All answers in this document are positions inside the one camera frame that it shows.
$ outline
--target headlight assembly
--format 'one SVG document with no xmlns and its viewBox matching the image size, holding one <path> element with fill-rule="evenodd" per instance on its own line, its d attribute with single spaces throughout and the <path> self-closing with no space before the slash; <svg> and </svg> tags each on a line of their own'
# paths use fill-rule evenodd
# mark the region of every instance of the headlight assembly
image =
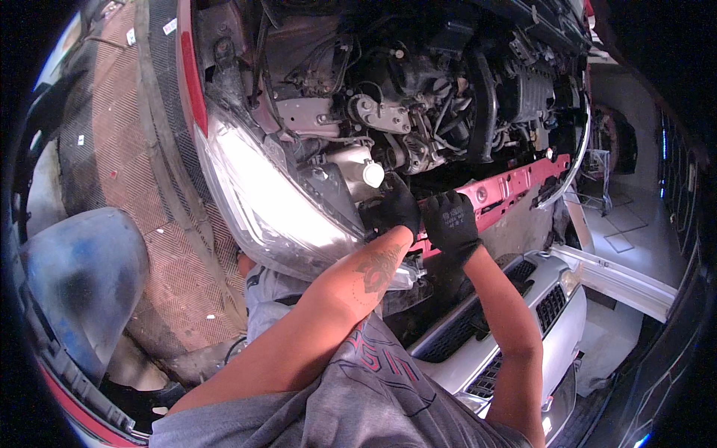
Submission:
<svg viewBox="0 0 717 448">
<path fill-rule="evenodd" d="M 208 136 L 194 126 L 201 169 L 229 230 L 254 261 L 311 281 L 363 245 L 289 177 L 280 148 L 265 147 L 241 122 L 207 106 Z"/>
<path fill-rule="evenodd" d="M 580 278 L 571 270 L 564 270 L 563 273 L 560 274 L 560 283 L 563 285 L 563 289 L 565 289 L 565 296 L 570 299 L 575 289 L 580 286 Z"/>
</svg>

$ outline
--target arm tattoo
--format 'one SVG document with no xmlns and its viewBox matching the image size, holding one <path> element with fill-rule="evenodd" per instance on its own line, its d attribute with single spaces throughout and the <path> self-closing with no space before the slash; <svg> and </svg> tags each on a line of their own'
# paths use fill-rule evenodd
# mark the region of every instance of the arm tattoo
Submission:
<svg viewBox="0 0 717 448">
<path fill-rule="evenodd" d="M 368 252 L 358 261 L 354 272 L 364 274 L 364 292 L 377 292 L 382 295 L 396 273 L 396 261 L 403 247 L 394 244 L 382 252 Z"/>
</svg>

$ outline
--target black glove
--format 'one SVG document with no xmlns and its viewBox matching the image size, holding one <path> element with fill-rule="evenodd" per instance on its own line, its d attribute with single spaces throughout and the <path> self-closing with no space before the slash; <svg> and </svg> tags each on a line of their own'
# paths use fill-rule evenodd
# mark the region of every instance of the black glove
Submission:
<svg viewBox="0 0 717 448">
<path fill-rule="evenodd" d="M 470 199 L 455 190 L 428 198 L 423 221 L 431 243 L 461 266 L 483 243 Z"/>
<path fill-rule="evenodd" d="M 395 173 L 387 173 L 384 180 L 386 194 L 379 205 L 382 230 L 406 226 L 413 233 L 413 242 L 421 224 L 421 209 L 403 180 Z"/>
</svg>

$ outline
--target car grille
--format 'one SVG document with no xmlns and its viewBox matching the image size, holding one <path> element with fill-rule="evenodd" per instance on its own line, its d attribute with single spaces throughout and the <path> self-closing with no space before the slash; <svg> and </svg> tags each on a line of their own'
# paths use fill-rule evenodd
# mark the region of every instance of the car grille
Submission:
<svg viewBox="0 0 717 448">
<path fill-rule="evenodd" d="M 495 390 L 495 379 L 498 376 L 498 369 L 503 364 L 503 354 L 498 352 L 493 360 L 484 368 L 480 375 L 468 386 L 465 391 L 469 394 L 479 396 L 482 399 L 489 399 Z"/>
<path fill-rule="evenodd" d="M 536 313 L 538 313 L 538 320 L 540 320 L 540 327 L 545 333 L 548 331 L 555 319 L 557 319 L 563 307 L 567 303 L 563 288 L 560 285 L 556 285 L 552 291 L 538 304 L 536 307 Z"/>
<path fill-rule="evenodd" d="M 515 285 L 524 283 L 535 272 L 536 266 L 523 260 L 511 269 L 506 276 Z M 451 323 L 440 332 L 434 334 L 427 343 L 414 353 L 414 357 L 428 363 L 441 363 L 455 353 L 467 340 L 476 335 L 478 340 L 490 334 L 490 328 L 485 321 L 480 301 L 475 302 L 464 310 Z"/>
<path fill-rule="evenodd" d="M 465 341 L 476 334 L 476 327 L 471 323 L 474 316 L 483 314 L 483 309 L 476 297 L 469 306 L 451 323 L 434 334 L 426 345 L 416 351 L 413 356 L 427 363 L 441 363 L 447 360 Z"/>
<path fill-rule="evenodd" d="M 525 282 L 535 272 L 536 266 L 528 260 L 523 260 L 510 270 L 506 277 L 511 282 Z"/>
</svg>

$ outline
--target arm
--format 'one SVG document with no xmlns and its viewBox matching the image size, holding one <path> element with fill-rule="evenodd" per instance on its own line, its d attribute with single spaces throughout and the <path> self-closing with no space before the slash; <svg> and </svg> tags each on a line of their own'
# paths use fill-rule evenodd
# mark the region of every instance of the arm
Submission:
<svg viewBox="0 0 717 448">
<path fill-rule="evenodd" d="M 538 326 L 521 295 L 483 247 L 469 198 L 449 191 L 429 198 L 426 206 L 428 237 L 463 266 L 503 354 L 486 420 L 517 429 L 535 448 L 543 448 L 543 341 Z"/>
<path fill-rule="evenodd" d="M 311 384 L 379 303 L 414 239 L 399 225 L 321 274 L 296 306 L 168 414 Z"/>
<path fill-rule="evenodd" d="M 486 416 L 517 429 L 535 448 L 545 447 L 541 423 L 543 341 L 523 298 L 483 246 L 464 266 L 503 354 Z"/>
</svg>

